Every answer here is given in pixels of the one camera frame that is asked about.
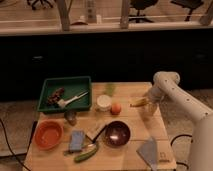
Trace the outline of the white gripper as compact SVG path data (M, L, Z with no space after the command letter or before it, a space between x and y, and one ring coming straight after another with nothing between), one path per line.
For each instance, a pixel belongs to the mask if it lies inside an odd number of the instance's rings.
M143 119L152 117L158 108L156 103L159 103L164 96L165 93L159 87L152 86L147 92L147 97L152 103L148 103L141 108L141 117Z

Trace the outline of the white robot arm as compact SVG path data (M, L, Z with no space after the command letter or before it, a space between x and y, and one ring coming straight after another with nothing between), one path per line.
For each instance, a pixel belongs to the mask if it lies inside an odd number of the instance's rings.
M213 109L178 86L180 76L177 72L156 72L153 82L142 104L158 103L167 95L181 107L194 124L188 171L213 171Z

